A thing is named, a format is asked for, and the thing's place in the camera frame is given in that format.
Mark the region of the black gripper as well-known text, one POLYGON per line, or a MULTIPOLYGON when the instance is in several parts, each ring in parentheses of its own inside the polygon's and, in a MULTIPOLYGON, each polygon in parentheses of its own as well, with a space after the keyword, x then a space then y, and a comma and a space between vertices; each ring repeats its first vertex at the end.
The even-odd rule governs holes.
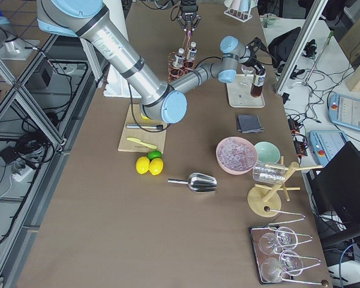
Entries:
POLYGON ((254 66, 254 69, 257 72, 261 72, 261 71, 264 72, 265 71, 264 66, 257 59, 256 55, 253 55, 253 56, 249 56, 249 55, 245 56, 245 55, 243 55, 241 57, 241 64, 244 65, 244 66, 254 66))
POLYGON ((190 20, 190 31, 193 32, 198 27, 202 17, 198 14, 196 1, 181 1, 180 14, 176 18, 178 24, 184 32, 188 31, 188 20, 190 20))

